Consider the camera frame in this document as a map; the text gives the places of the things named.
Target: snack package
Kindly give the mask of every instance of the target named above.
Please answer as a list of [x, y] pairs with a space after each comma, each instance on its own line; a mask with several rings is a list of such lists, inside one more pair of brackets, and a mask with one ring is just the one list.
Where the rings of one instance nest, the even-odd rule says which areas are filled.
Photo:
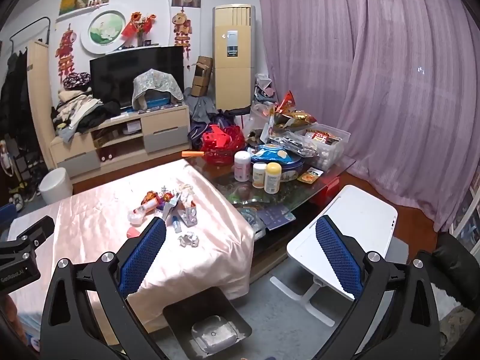
[[318, 140], [327, 145], [334, 145], [335, 143], [340, 142], [342, 140], [342, 138], [335, 137], [334, 135], [329, 134], [328, 132], [319, 131], [319, 130], [308, 130], [308, 129], [306, 130], [305, 137], [313, 140]]
[[251, 157], [256, 161], [275, 161], [279, 164], [288, 164], [292, 161], [291, 157], [282, 146], [274, 145], [272, 143], [269, 143], [267, 145], [260, 145], [257, 152]]
[[285, 97], [283, 98], [282, 102], [277, 106], [275, 109], [276, 113], [293, 111], [295, 109], [295, 100], [293, 98], [292, 92], [289, 91]]
[[289, 111], [275, 115], [275, 125], [279, 128], [309, 126], [316, 121], [317, 119], [304, 111]]
[[302, 174], [299, 178], [297, 178], [297, 180], [301, 181], [302, 183], [313, 184], [322, 174], [323, 174], [323, 171], [315, 168], [310, 168], [304, 174]]

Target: tv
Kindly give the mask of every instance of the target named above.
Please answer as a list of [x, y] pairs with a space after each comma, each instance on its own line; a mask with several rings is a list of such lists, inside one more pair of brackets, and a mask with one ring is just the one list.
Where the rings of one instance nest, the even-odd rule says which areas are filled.
[[184, 92], [183, 47], [139, 47], [90, 60], [93, 97], [131, 107], [134, 78], [150, 69], [169, 73]]

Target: cardboard box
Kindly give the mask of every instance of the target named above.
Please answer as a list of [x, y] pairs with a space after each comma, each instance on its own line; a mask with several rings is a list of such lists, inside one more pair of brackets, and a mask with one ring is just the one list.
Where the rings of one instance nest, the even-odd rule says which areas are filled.
[[213, 59], [200, 56], [198, 57], [193, 83], [191, 85], [192, 96], [205, 96], [210, 84], [210, 76], [212, 75]]
[[191, 95], [195, 97], [205, 96], [208, 91], [207, 86], [192, 85], [191, 86]]
[[95, 148], [100, 149], [104, 144], [114, 140], [120, 136], [117, 130], [118, 126], [107, 127], [100, 130], [93, 139], [93, 145]]

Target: drawer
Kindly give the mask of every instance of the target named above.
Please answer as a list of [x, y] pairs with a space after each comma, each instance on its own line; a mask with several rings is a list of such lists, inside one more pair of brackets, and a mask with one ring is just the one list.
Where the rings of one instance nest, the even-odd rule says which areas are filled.
[[50, 152], [56, 164], [91, 151], [95, 151], [95, 146], [89, 133], [75, 134], [70, 143], [63, 143], [61, 138], [56, 137], [50, 144]]
[[141, 118], [143, 135], [150, 135], [159, 131], [180, 126], [188, 126], [190, 115], [188, 108], [162, 112], [160, 114]]
[[187, 126], [172, 127], [150, 135], [144, 135], [143, 142], [147, 153], [182, 145], [188, 142], [188, 128]]
[[58, 167], [65, 168], [68, 175], [72, 178], [82, 173], [100, 168], [100, 160], [97, 156], [97, 152], [94, 150], [61, 161], [58, 163]]

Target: purple curtain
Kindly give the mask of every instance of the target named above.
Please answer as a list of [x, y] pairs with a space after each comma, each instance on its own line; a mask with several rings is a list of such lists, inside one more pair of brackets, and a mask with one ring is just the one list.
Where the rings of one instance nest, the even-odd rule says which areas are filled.
[[450, 225], [480, 157], [480, 31], [460, 0], [260, 0], [279, 97], [351, 133], [351, 173]]

